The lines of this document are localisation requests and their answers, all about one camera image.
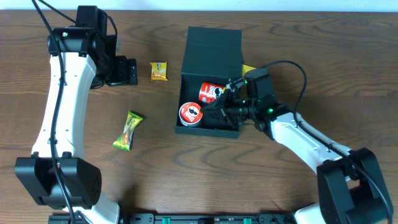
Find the box lid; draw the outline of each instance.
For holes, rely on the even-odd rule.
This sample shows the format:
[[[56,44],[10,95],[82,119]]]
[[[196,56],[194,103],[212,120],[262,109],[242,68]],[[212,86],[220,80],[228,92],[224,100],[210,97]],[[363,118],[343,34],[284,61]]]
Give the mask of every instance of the box lid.
[[[242,77],[242,31],[189,27],[182,75]]]

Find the candy wrapper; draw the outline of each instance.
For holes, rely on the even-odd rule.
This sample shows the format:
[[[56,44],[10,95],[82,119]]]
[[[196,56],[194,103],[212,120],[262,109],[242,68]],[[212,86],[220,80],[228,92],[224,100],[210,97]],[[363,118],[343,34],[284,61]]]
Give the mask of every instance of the candy wrapper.
[[[151,62],[150,64],[152,65],[151,80],[168,80],[166,77],[167,62]]]
[[[244,76],[247,72],[254,70],[256,68],[249,66],[249,65],[243,65],[242,66],[242,75]]]
[[[132,144],[132,134],[136,126],[143,120],[140,116],[129,112],[127,115],[126,125],[124,125],[123,134],[118,137],[113,143],[113,147],[130,151],[130,145]]]

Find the can lid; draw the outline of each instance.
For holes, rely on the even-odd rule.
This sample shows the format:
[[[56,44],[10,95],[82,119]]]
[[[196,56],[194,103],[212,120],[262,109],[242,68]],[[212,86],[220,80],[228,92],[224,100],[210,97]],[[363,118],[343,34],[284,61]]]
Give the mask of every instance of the can lid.
[[[201,120],[203,112],[200,110],[199,104],[188,102],[181,106],[179,116],[182,122],[196,124]]]

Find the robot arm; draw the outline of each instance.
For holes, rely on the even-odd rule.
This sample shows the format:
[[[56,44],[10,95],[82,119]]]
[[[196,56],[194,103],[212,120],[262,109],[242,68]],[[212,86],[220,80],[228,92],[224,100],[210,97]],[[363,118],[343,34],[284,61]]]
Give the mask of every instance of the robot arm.
[[[96,6],[80,6],[76,25],[55,28],[65,69],[65,84],[55,132],[55,157],[74,212],[89,223],[117,223],[119,205],[101,191],[100,170],[85,162],[83,125],[91,88],[136,85],[136,61],[116,56],[117,35],[106,35],[107,15]],[[31,157],[19,157],[16,175],[38,205],[68,210],[52,172],[49,144],[60,84],[60,62],[49,38],[51,82],[44,120]]]
[[[243,85],[247,97],[241,98]],[[259,131],[288,147],[316,173],[320,203],[298,210],[297,223],[376,223],[392,213],[374,154],[365,148],[353,151],[316,130],[298,113],[295,118],[287,105],[277,101],[267,69],[252,70],[244,80],[228,84],[220,98],[202,111],[203,116],[232,126],[253,120]],[[361,170],[346,158],[360,164]],[[350,179],[360,180],[359,186],[349,189],[346,181]]]

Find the wire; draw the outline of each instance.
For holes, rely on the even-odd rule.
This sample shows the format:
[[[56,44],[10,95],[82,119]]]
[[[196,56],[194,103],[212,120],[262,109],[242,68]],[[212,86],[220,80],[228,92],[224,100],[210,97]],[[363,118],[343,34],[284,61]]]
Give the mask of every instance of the wire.
[[[235,84],[237,84],[238,82],[241,82],[241,81],[243,81],[243,77],[231,82],[231,85],[235,85]]]
[[[102,80],[102,84],[90,87],[90,89],[91,90],[96,90],[96,89],[101,88],[102,86],[105,86],[105,81],[104,80]]]
[[[56,48],[57,54],[58,54],[58,59],[60,61],[60,72],[61,72],[60,81],[59,81],[60,88],[58,89],[57,101],[55,102],[55,109],[54,109],[54,114],[52,116],[51,133],[50,133],[51,161],[52,161],[52,165],[54,168],[55,176],[57,178],[57,182],[61,188],[62,194],[65,197],[65,202],[67,203],[67,207],[69,209],[71,223],[74,224],[74,223],[76,223],[76,220],[75,220],[75,214],[72,209],[72,203],[70,202],[70,199],[69,199],[66,187],[65,187],[65,183],[62,180],[60,169],[58,168],[57,160],[55,158],[55,131],[57,129],[58,113],[60,111],[63,87],[65,84],[65,69],[63,67],[63,60],[62,60],[60,46],[59,46],[58,41],[55,38],[54,33],[52,32],[50,24],[47,22],[46,18],[44,17],[43,12],[40,10],[40,7],[36,3],[36,0],[32,0],[32,2],[33,2],[33,5],[35,6],[37,12],[39,13],[39,16],[42,18],[44,25],[46,26],[47,30],[50,33],[51,41],[55,44],[55,48]]]
[[[82,214],[81,211],[75,212],[75,215],[76,215],[77,217],[80,217],[81,220],[83,220],[84,223],[90,224],[90,223],[88,222],[88,220],[86,219],[86,217],[84,216],[84,214]]]
[[[345,159],[347,162],[349,162],[358,172],[360,172],[367,180],[370,184],[373,185],[373,187],[377,190],[377,192],[379,193],[384,205],[386,206],[387,209],[387,219],[388,219],[388,223],[392,224],[392,213],[391,213],[391,209],[389,206],[389,203],[387,202],[387,198],[386,196],[383,194],[383,192],[381,191],[380,187],[376,184],[376,182],[374,181],[374,179],[370,176],[370,174],[368,174],[368,172],[366,172],[357,162],[355,162],[354,160],[352,160],[350,157],[346,156],[345,154],[343,154],[342,152],[340,152],[339,150],[337,150],[336,148],[334,148],[334,146],[332,144],[327,144],[325,141],[323,141],[322,139],[318,138],[318,136],[314,135],[313,133],[311,133],[309,130],[307,130],[303,125],[302,125],[302,121],[299,121],[297,119],[297,109],[299,107],[299,104],[301,102],[301,99],[303,98],[305,89],[307,87],[307,73],[305,72],[304,68],[301,67],[299,64],[290,61],[290,60],[278,60],[275,62],[270,62],[267,63],[265,65],[263,65],[261,68],[266,68],[266,67],[270,67],[271,65],[276,65],[276,64],[280,64],[280,63],[289,63],[292,64],[294,66],[296,66],[298,69],[300,69],[300,71],[303,73],[303,77],[304,77],[304,84],[303,84],[303,88],[300,92],[300,95],[298,96],[296,105],[294,106],[294,111],[293,111],[293,117],[294,117],[294,121],[297,123],[297,125],[303,129],[303,131],[305,131],[308,135],[310,135],[311,137],[313,137],[315,140],[319,141],[320,143],[322,143],[323,145],[325,145],[328,149],[330,149],[331,151],[335,152],[336,154],[338,154],[339,156],[341,156],[343,159]]]
[[[255,126],[254,124],[251,124],[251,123],[243,123],[243,124],[241,124],[241,126],[247,126],[247,125],[253,125],[253,126]]]
[[[72,19],[71,17],[65,15],[64,13],[60,12],[58,9],[52,7],[51,5],[49,5],[47,2],[43,1],[43,0],[38,0],[39,2],[41,2],[42,4],[44,4],[45,6],[49,7],[51,10],[53,10],[54,12],[60,14],[61,16],[63,16],[64,18],[66,18],[67,20],[71,21],[72,23],[76,24],[76,21],[74,19]]]
[[[108,17],[109,21],[111,21],[111,23],[112,23],[112,26],[113,26],[113,29],[114,29],[114,34],[116,36],[118,36],[118,29],[116,28],[116,25],[114,24],[112,17],[110,17],[110,16],[107,16],[107,17]]]

